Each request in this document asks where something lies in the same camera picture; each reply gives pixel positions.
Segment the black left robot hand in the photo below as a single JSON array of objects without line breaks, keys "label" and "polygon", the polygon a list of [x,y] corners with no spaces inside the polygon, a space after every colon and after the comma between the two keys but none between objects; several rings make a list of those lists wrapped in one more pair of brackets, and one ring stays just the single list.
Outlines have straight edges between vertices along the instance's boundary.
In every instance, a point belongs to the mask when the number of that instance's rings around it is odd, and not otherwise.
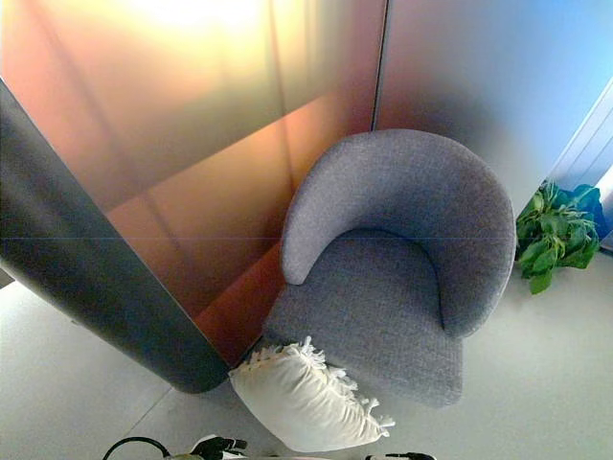
[{"label": "black left robot hand", "polygon": [[206,460],[244,459],[247,446],[244,440],[211,434],[199,439],[191,454]]}]

